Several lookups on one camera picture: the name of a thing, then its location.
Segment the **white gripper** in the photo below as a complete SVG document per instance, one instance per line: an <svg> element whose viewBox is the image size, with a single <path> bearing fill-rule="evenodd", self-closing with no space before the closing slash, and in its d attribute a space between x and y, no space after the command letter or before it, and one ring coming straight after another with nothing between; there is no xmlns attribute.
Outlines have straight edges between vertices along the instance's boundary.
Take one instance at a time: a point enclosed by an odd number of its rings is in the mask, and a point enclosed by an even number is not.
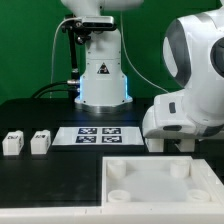
<svg viewBox="0 0 224 224"><path fill-rule="evenodd" d="M142 122L146 139L159 138L207 138L216 136L224 124L210 126L193 121L183 110L184 91L158 95L154 99Z"/></svg>

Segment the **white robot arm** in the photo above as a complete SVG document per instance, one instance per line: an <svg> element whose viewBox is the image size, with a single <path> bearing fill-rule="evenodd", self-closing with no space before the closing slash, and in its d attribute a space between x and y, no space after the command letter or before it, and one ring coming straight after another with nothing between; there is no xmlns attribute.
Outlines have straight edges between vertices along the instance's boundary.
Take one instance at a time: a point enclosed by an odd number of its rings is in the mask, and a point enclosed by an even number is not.
<svg viewBox="0 0 224 224"><path fill-rule="evenodd" d="M72 28L86 44L86 70L77 107L110 113L132 101L121 71L121 35L101 12L136 8L144 0L61 0L75 15ZM184 133L199 138L224 128L224 1L218 10L175 19L163 41L163 60L180 91L158 95L142 124L143 136Z"/></svg>

